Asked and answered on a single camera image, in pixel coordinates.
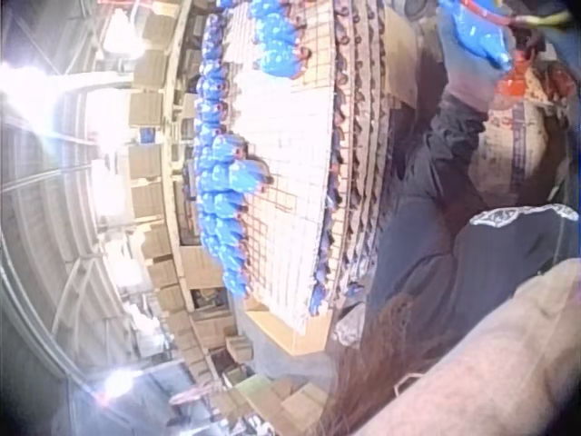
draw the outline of dark jacket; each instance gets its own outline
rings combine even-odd
[[[487,211],[468,177],[486,115],[444,94],[406,169],[381,236],[366,324],[389,298],[415,299],[409,334],[464,336],[523,281],[579,253],[578,214],[561,204]]]

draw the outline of worker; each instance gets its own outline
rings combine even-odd
[[[359,348],[339,357],[320,435],[537,434],[547,425],[542,405],[554,401],[556,409],[581,378],[575,354],[581,309],[566,309],[577,304],[580,263],[567,261],[543,276],[579,253],[578,186],[547,203],[559,156],[567,146],[578,153],[579,144],[547,119],[549,162],[542,173],[533,175],[516,206],[488,210],[468,167],[502,73],[462,48],[451,17],[438,13],[448,84],[407,163],[379,242]]]

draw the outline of hair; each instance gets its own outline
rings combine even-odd
[[[451,335],[429,341],[408,338],[413,299],[391,299],[367,322],[359,349],[344,348],[336,364],[335,392],[325,406],[317,436],[347,436],[396,397],[396,385],[412,372],[425,372],[447,351]]]

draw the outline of black sleeve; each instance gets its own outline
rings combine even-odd
[[[427,294],[421,312],[429,317],[450,289],[456,274],[456,234],[484,209],[468,167],[485,120],[485,114],[443,95],[430,131],[411,156],[398,205],[379,241],[368,298],[371,317],[400,292]]]

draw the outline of blue glove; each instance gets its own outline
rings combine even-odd
[[[438,10],[438,30],[448,73],[446,91],[476,110],[487,112],[494,99],[498,80],[506,74],[511,60],[504,59],[500,63],[496,60],[498,56],[490,53],[489,47],[482,48],[481,55],[471,53],[476,47],[472,47],[471,51],[464,48],[458,40],[456,23],[448,9]],[[503,43],[497,44],[499,50],[510,53],[514,46],[513,39],[505,38]]]

